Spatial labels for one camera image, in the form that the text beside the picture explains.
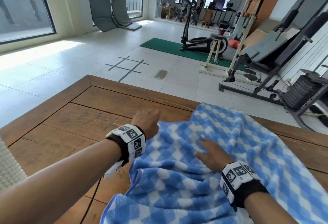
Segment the wooden cabinet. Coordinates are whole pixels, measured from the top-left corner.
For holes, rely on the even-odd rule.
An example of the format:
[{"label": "wooden cabinet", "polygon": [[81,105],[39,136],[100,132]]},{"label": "wooden cabinet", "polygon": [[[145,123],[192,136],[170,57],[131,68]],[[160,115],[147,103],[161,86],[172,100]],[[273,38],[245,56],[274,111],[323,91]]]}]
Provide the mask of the wooden cabinet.
[{"label": "wooden cabinet", "polygon": [[256,15],[248,35],[253,33],[266,19],[268,19],[276,6],[278,0],[248,0],[242,16],[248,17],[250,15]]}]

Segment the weight stack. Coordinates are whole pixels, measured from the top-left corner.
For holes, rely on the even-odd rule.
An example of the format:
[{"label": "weight stack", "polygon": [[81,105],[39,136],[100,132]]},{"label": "weight stack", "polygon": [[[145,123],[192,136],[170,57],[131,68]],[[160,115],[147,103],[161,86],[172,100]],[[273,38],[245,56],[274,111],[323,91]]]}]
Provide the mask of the weight stack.
[{"label": "weight stack", "polygon": [[283,94],[282,100],[287,107],[298,111],[320,89],[322,84],[313,82],[307,75],[301,75],[296,82]]}]

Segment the stain on floor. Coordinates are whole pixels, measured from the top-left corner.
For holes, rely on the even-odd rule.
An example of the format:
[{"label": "stain on floor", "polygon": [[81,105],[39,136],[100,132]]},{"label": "stain on floor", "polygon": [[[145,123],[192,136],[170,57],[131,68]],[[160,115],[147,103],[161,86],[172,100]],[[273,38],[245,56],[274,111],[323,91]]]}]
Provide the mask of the stain on floor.
[{"label": "stain on floor", "polygon": [[166,70],[159,70],[157,74],[155,74],[154,78],[162,80],[166,77],[166,75],[167,75]]}]

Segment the tiled floor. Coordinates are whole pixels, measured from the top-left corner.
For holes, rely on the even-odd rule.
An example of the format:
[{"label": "tiled floor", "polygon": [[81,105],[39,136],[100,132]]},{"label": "tiled floor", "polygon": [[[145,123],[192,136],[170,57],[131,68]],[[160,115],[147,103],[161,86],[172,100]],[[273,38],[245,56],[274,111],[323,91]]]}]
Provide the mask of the tiled floor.
[{"label": "tiled floor", "polygon": [[[227,90],[220,92],[222,78],[200,73],[200,61],[139,47],[153,37],[180,42],[182,32],[183,26],[150,21],[135,32],[97,31],[0,56],[0,127],[87,74],[298,126],[283,107]],[[189,29],[190,38],[210,33]],[[255,87],[241,82],[229,85]],[[328,128],[316,118],[305,116],[304,121],[328,134]]]}]

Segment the left hand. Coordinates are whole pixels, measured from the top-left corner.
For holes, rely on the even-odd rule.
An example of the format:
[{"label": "left hand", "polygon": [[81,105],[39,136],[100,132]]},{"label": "left hand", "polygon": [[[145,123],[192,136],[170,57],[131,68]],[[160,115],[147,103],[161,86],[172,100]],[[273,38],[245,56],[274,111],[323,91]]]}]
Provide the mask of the left hand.
[{"label": "left hand", "polygon": [[153,138],[158,133],[157,122],[161,112],[159,110],[138,111],[133,117],[131,124],[140,127],[146,135],[146,139]]}]

